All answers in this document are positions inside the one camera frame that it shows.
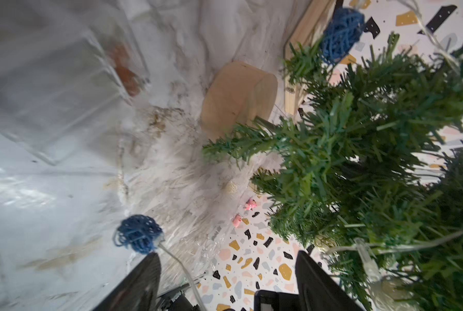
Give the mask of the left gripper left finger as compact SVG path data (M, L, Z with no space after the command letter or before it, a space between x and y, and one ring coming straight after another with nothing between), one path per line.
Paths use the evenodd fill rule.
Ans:
M148 254L93 310L156 310L160 277L159 255Z

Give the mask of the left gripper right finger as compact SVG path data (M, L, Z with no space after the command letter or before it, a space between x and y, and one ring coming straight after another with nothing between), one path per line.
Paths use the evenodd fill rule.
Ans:
M303 311L363 311L305 251L296 259L296 279Z

